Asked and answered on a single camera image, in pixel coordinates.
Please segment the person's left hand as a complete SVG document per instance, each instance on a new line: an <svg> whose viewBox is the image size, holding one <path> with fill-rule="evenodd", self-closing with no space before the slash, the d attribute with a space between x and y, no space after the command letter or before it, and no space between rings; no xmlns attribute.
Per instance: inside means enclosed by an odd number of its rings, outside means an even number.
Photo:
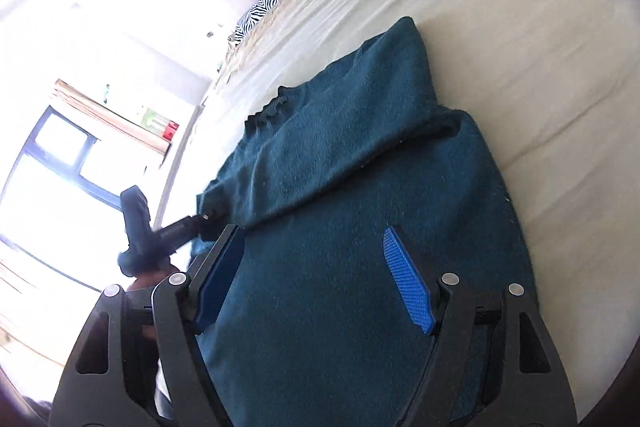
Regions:
<svg viewBox="0 0 640 427"><path fill-rule="evenodd" d="M141 291L141 289L148 287L155 287L158 283L163 282L166 277L170 277L172 273L176 272L176 268L173 265L168 265L163 269L144 272L140 274L136 279L128 286L127 291Z"/></svg>

